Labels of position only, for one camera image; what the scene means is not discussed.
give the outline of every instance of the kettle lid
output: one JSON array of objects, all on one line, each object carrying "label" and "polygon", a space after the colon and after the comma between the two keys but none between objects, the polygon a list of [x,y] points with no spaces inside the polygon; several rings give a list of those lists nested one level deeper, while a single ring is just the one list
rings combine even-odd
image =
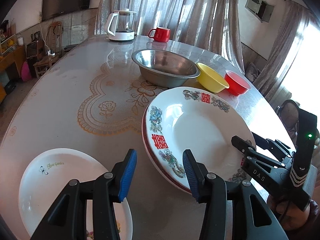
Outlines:
[{"label": "kettle lid", "polygon": [[137,13],[137,12],[134,12],[134,11],[130,11],[129,8],[124,8],[124,9],[121,9],[121,10],[116,10],[115,12]]}]

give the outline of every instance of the floor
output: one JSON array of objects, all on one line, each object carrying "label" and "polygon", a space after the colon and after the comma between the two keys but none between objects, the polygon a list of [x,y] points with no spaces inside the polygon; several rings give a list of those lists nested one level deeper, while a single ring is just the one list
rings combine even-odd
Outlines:
[{"label": "floor", "polygon": [[33,78],[28,82],[16,82],[16,88],[0,104],[0,143],[14,114],[37,81],[38,79]]}]

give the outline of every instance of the butterfly design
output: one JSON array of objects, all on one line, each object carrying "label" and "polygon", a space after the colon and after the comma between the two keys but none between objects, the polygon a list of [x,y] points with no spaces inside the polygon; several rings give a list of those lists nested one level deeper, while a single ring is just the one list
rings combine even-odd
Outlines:
[{"label": "butterfly design", "polygon": [[40,167],[39,171],[40,171],[42,174],[48,175],[47,171],[44,169],[43,166]]}]

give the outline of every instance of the white plate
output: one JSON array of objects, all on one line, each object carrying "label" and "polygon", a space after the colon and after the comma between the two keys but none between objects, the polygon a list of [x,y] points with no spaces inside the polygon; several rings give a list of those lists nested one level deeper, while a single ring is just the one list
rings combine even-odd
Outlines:
[{"label": "white plate", "polygon": [[[48,150],[34,158],[23,173],[19,211],[30,236],[61,190],[71,179],[94,180],[107,169],[89,155],[65,148]],[[132,217],[127,199],[114,203],[120,238],[132,239]],[[93,231],[92,200],[87,201],[87,231]]]},{"label": "white plate", "polygon": [[182,153],[191,149],[197,162],[224,180],[250,177],[241,169],[243,155],[231,144],[234,135],[249,141],[252,133],[223,99],[201,89],[177,87],[161,92],[144,118],[144,140],[153,164],[172,184],[190,192]]}]

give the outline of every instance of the yellow bowl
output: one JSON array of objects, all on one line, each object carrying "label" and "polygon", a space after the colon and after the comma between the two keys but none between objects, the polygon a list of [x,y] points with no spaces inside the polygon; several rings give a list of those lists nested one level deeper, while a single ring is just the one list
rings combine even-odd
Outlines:
[{"label": "yellow bowl", "polygon": [[228,82],[212,68],[202,63],[197,63],[197,66],[201,71],[198,81],[207,90],[213,93],[219,93],[225,88],[229,88]]}]

